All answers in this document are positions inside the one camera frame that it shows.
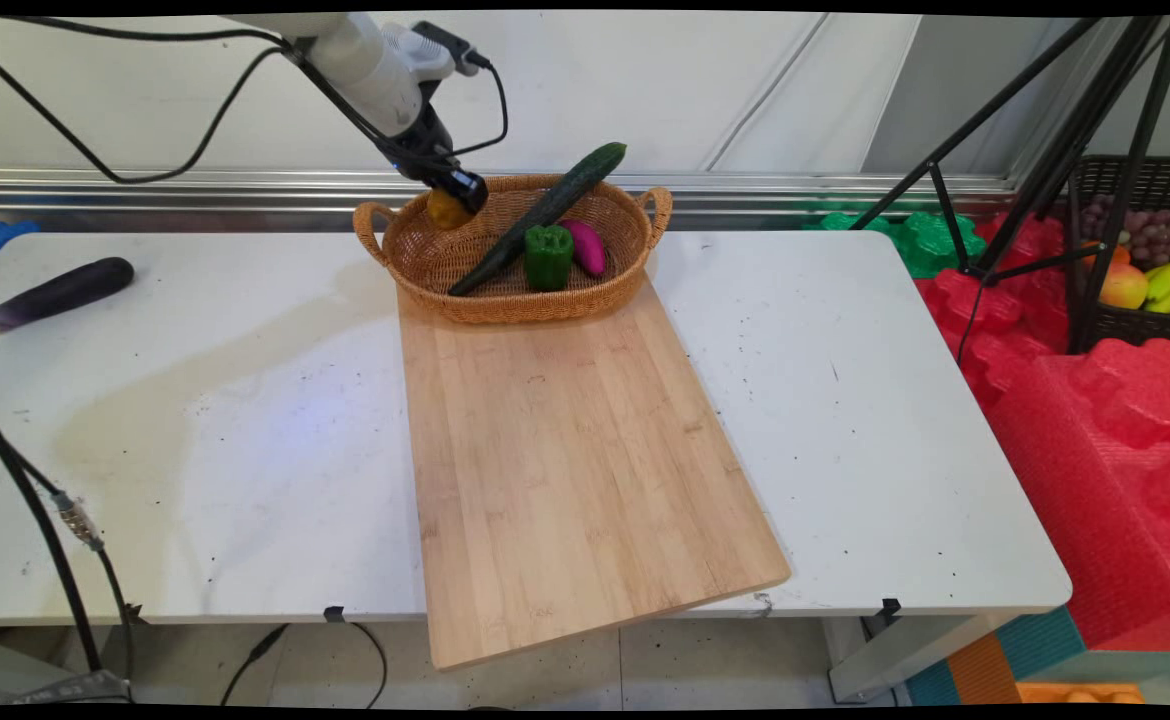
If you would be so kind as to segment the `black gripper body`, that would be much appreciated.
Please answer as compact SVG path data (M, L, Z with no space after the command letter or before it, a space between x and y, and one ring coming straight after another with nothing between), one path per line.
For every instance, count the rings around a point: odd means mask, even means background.
M398 135L380 132L376 142L390 164L412 181L419 181L421 172L460 169L456 160L445 158L452 150L450 135L429 101L424 102L417 119L405 131Z

